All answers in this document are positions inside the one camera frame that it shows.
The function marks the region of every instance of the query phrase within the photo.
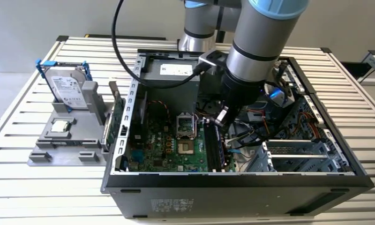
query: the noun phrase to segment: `red wire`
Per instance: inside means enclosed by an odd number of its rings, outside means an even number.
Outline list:
[[[306,114],[310,118],[314,118],[310,113],[306,112],[305,114]],[[313,128],[313,131],[314,131],[315,136],[317,136],[318,138],[321,138],[321,134],[319,134],[319,132],[318,132],[318,129],[317,129],[314,123],[310,123],[310,126],[311,126],[311,128]]]
[[[301,122],[302,122],[302,120],[301,120],[301,116],[302,116],[302,115],[305,115],[305,117],[306,117],[306,114],[303,114],[302,112],[299,112],[299,116],[298,116],[298,125],[297,125],[297,128],[295,128],[293,134],[295,134],[295,133],[298,132],[298,130],[299,130]]]
[[[267,130],[267,134],[270,134],[270,130],[269,130],[269,126],[267,126],[267,122],[266,122],[266,112],[265,110],[254,110],[254,109],[247,109],[249,112],[254,112],[254,113],[262,113],[263,114],[263,122],[265,122],[265,127]]]

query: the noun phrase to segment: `side panel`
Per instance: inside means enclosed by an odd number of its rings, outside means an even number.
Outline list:
[[[313,216],[349,200],[362,188],[160,187],[108,190],[126,218],[215,218]]]
[[[351,151],[351,148],[345,140],[345,137],[339,131],[339,129],[337,128],[337,125],[333,121],[333,118],[327,112],[327,109],[325,107],[325,104],[321,102],[318,96],[317,96],[317,91],[303,73],[303,70],[295,60],[294,57],[289,57],[287,58],[291,66],[293,66],[293,69],[297,73],[297,76],[298,78],[301,79],[302,81],[302,84],[306,88],[306,93],[310,95],[310,98],[311,98],[311,101],[314,102],[315,106],[317,106],[317,109],[321,113],[321,116],[323,117],[323,120],[325,120],[325,123],[326,123],[326,127],[330,129],[333,135],[334,135],[334,138],[337,140],[337,144],[339,145],[343,153],[345,153],[345,156],[347,157],[349,159],[349,162],[350,162],[350,165],[353,167],[353,170],[355,171],[357,175],[366,175],[366,170],[365,168],[362,167],[362,164],[359,162],[359,160],[357,159],[355,155],[354,155],[354,152]]]

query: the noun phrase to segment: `white wall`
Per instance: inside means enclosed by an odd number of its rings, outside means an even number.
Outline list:
[[[116,2],[0,0],[0,71],[31,72],[59,35],[110,34]],[[126,0],[118,30],[176,40],[183,21],[179,0]],[[313,0],[287,45],[330,47],[341,60],[359,60],[375,49],[375,0]]]

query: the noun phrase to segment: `case label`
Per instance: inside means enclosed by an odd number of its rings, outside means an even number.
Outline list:
[[[195,199],[151,199],[151,207],[155,212],[190,212]]]
[[[194,73],[192,65],[184,64],[162,64],[160,75],[191,76]]]
[[[52,144],[56,144],[56,145],[67,145],[67,142],[52,142]]]

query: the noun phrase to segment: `metal rail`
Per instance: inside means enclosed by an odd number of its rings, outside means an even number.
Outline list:
[[[176,50],[176,42],[123,39],[119,48],[132,67],[138,48]],[[218,49],[227,52],[230,45],[219,44]],[[297,58],[375,183],[375,101],[331,53],[318,48],[287,47],[282,56]],[[46,59],[86,60],[106,101],[114,100],[108,81],[118,81],[120,93],[127,95],[130,76],[119,64],[110,39],[71,37],[55,43]],[[104,167],[28,167],[26,164],[52,112],[52,99],[48,86],[35,72],[0,121],[0,224],[134,223],[126,221],[111,197],[99,191]],[[311,218],[167,219],[139,223],[375,225],[375,188]]]

